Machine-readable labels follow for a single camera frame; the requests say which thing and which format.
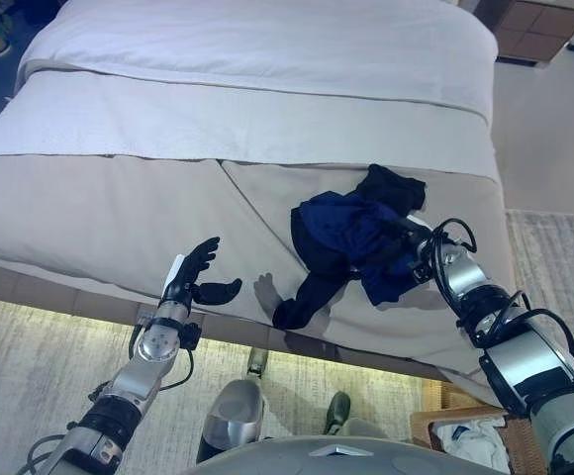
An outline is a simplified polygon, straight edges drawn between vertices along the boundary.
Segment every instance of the white duvet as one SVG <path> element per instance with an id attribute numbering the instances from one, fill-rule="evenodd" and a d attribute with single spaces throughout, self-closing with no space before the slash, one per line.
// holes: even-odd
<path id="1" fill-rule="evenodd" d="M 70 0 L 25 53 L 17 87 L 39 69 L 86 69 L 425 102 L 489 123 L 496 52 L 480 22 L 437 0 Z"/>

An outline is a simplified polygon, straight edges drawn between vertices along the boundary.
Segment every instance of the white bedsheet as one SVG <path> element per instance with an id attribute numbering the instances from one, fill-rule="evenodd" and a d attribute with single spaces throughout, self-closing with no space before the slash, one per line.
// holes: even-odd
<path id="1" fill-rule="evenodd" d="M 70 0 L 30 45 L 17 83 L 86 69 L 419 101 L 490 123 L 496 53 L 478 20 L 437 0 Z"/>
<path id="2" fill-rule="evenodd" d="M 127 154 L 371 163 L 487 176 L 490 131 L 467 111 L 399 101 L 35 73 L 0 115 L 0 155 Z"/>

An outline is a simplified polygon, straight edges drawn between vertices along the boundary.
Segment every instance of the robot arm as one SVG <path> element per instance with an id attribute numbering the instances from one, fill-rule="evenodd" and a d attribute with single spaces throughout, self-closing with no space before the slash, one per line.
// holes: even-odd
<path id="1" fill-rule="evenodd" d="M 191 350 L 197 346 L 201 330 L 188 323 L 191 303 L 225 304 L 240 290 L 240 279 L 230 284 L 195 284 L 199 273 L 215 258 L 218 243 L 219 238 L 213 237 L 185 258 L 177 256 L 155 317 L 138 342 L 135 355 L 106 384 L 80 423 L 67 433 L 39 470 L 40 475 L 111 475 L 116 471 L 179 348 L 188 350 L 192 370 Z"/>
<path id="2" fill-rule="evenodd" d="M 455 242 L 444 228 L 457 223 L 471 242 Z M 483 350 L 479 362 L 492 390 L 511 414 L 530 418 L 552 474 L 574 473 L 574 340 L 564 322 L 546 309 L 532 310 L 510 297 L 485 274 L 471 253 L 474 236 L 463 222 L 447 220 L 426 233 L 409 225 L 409 239 L 422 236 L 417 280 L 433 278 L 472 343 Z M 530 320 L 554 319 L 567 338 L 568 351 Z"/>

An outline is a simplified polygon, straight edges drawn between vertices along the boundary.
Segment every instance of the person's foot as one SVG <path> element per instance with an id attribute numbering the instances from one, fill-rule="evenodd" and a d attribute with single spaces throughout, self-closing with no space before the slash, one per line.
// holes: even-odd
<path id="1" fill-rule="evenodd" d="M 327 410 L 325 434 L 336 435 L 350 414 L 350 397 L 342 391 L 337 391 L 331 399 Z"/>

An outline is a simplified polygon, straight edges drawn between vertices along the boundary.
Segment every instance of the carpet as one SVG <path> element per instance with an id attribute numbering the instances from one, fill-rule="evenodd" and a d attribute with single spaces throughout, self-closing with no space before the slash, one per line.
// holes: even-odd
<path id="1" fill-rule="evenodd" d="M 558 314 L 574 335 L 574 215 L 509 210 L 507 222 L 519 288 L 532 307 Z M 546 317 L 535 320 L 565 346 L 556 323 Z"/>
<path id="2" fill-rule="evenodd" d="M 0 475 L 14 473 L 38 438 L 65 432 L 100 382 L 127 358 L 131 329 L 0 302 Z M 202 339 L 188 383 L 161 393 L 117 473 L 166 475 L 194 465 L 203 420 L 219 391 L 243 375 L 249 348 Z M 185 375 L 180 353 L 172 374 Z M 272 352 L 262 390 L 262 436 L 321 433 L 335 391 L 352 399 L 351 414 L 391 438 L 410 438 L 409 416 L 421 410 L 421 379 Z"/>

